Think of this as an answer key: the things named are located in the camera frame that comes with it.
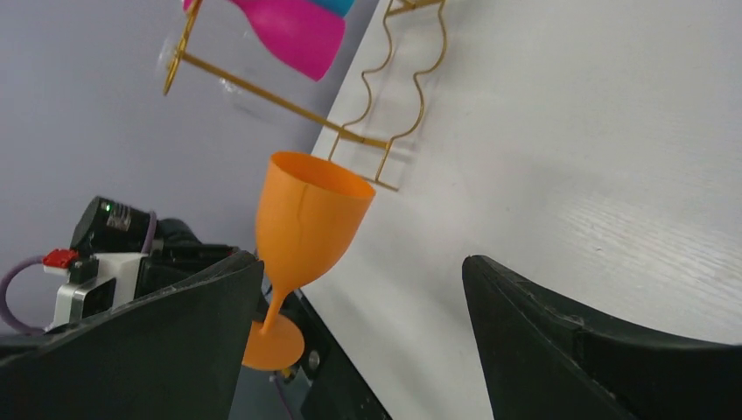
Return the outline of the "magenta plastic wine glass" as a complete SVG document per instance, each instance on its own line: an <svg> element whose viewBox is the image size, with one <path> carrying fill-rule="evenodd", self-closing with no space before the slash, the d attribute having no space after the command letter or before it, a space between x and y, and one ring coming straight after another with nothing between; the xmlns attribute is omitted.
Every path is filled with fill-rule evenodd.
<svg viewBox="0 0 742 420"><path fill-rule="evenodd" d="M270 56L321 81L341 47L346 21L315 1L233 1Z"/></svg>

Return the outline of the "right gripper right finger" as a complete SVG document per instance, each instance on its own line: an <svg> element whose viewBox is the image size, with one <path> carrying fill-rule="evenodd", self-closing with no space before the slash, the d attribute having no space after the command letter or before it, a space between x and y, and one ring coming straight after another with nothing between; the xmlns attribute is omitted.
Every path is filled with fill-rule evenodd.
<svg viewBox="0 0 742 420"><path fill-rule="evenodd" d="M636 325L485 255L462 264L497 419L738 419L741 348Z"/></svg>

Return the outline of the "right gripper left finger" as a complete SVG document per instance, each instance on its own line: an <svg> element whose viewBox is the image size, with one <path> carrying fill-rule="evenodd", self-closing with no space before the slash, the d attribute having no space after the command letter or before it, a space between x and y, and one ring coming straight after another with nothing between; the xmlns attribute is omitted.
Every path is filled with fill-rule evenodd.
<svg viewBox="0 0 742 420"><path fill-rule="evenodd" d="M2 418L228 418L262 281L241 251L113 310L3 338Z"/></svg>

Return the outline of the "blue plastic wine glass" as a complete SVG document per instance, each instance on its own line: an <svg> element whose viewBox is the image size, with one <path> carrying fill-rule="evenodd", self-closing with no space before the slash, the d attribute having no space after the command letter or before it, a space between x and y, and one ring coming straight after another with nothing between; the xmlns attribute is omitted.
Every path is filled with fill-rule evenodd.
<svg viewBox="0 0 742 420"><path fill-rule="evenodd" d="M311 0L337 16L344 18L354 5L354 0Z"/></svg>

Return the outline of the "orange plastic wine glass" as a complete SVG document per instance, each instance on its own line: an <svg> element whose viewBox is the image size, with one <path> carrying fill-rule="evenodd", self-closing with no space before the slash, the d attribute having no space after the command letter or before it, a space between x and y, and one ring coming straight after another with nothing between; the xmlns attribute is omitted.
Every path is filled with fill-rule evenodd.
<svg viewBox="0 0 742 420"><path fill-rule="evenodd" d="M280 371L300 360L304 336L281 314L284 300L340 260L374 198L364 178L328 160L295 151L270 157L255 214L255 248L272 294L264 320L251 326L243 366Z"/></svg>

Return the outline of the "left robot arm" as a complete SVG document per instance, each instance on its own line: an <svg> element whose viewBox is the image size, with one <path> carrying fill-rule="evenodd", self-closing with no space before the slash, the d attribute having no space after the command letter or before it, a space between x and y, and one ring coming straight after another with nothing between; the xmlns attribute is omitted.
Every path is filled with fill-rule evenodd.
<svg viewBox="0 0 742 420"><path fill-rule="evenodd" d="M94 197L84 210L70 248L80 256L144 254L136 273L136 298L175 284L238 251L236 246L204 243L180 219L159 219L102 196Z"/></svg>

